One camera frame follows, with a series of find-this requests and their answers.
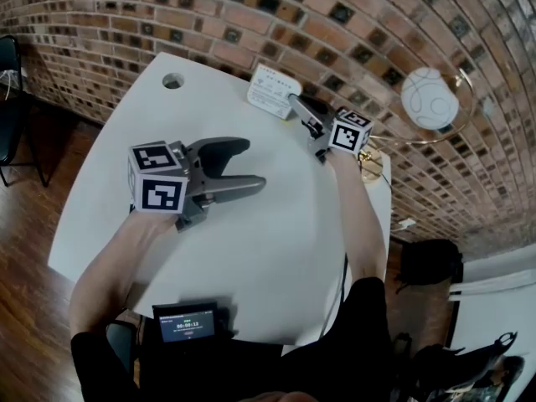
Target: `black bag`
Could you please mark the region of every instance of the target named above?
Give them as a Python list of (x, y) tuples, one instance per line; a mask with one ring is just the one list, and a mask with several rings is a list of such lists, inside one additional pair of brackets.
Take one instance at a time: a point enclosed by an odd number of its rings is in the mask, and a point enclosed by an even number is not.
[(461, 264), (463, 255), (449, 240), (427, 240), (407, 244), (402, 249), (398, 281), (402, 286), (425, 286), (441, 283), (452, 277)]

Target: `person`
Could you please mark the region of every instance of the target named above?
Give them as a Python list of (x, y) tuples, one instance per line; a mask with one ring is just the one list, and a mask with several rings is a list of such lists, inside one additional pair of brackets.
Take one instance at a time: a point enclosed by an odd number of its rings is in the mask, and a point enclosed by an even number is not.
[[(124, 308), (150, 245), (176, 218), (134, 211), (89, 264), (71, 298), (71, 351), (85, 400), (389, 400), (393, 354), (386, 318), (387, 255), (382, 231), (358, 161), (339, 151), (329, 152), (327, 161), (338, 183), (352, 288), (325, 336), (271, 359), (235, 355), (229, 346), (216, 354), (187, 358), (169, 348), (142, 354), (138, 388), (108, 343), (106, 327)], [(151, 372), (151, 380), (143, 380), (144, 371)]]

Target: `white wall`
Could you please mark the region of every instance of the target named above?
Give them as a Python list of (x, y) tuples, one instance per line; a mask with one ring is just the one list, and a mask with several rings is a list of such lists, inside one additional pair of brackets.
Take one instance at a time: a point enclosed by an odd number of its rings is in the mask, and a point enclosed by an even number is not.
[[(536, 268), (536, 245), (468, 262), (464, 266), (464, 281), (528, 268)], [(523, 373), (505, 400), (515, 402), (536, 373), (536, 286), (461, 301), (451, 347), (467, 350), (484, 347), (505, 332), (518, 332), (518, 339), (507, 355), (523, 355), (525, 359)]]

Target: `wooden floor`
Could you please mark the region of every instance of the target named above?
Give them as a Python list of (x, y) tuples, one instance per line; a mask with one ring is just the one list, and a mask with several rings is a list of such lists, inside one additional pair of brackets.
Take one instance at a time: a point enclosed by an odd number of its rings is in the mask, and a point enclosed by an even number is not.
[[(0, 401), (82, 400), (70, 357), (67, 310), (73, 285), (47, 267), (59, 216), (98, 130), (56, 110), (36, 112), (33, 139), (43, 163), (4, 169), (0, 186)], [(23, 140), (17, 159), (28, 160)], [(396, 296), (398, 251), (386, 281), (391, 335), (410, 332), (416, 345), (443, 343), (450, 322), (447, 286), (407, 289)]]

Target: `brick wall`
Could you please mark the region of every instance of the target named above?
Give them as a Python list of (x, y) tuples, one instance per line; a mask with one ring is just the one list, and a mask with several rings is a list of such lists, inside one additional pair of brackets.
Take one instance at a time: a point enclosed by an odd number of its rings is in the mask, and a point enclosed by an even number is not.
[(536, 0), (0, 0), (28, 89), (106, 122), (164, 51), (248, 80), (261, 61), (376, 132), (411, 132), (399, 90), (420, 66), (462, 67), (479, 110), (434, 147), (387, 146), (404, 240), (444, 237), (467, 257), (536, 241)]

